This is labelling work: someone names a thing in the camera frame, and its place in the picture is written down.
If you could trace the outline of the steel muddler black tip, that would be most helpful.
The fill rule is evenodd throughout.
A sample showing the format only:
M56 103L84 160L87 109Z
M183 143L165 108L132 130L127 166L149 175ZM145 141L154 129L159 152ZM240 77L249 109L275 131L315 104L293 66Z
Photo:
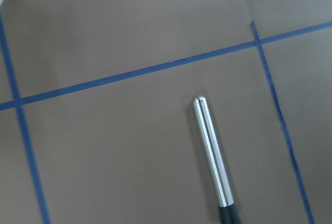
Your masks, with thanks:
M193 107L215 186L220 222L241 223L206 98L195 97Z

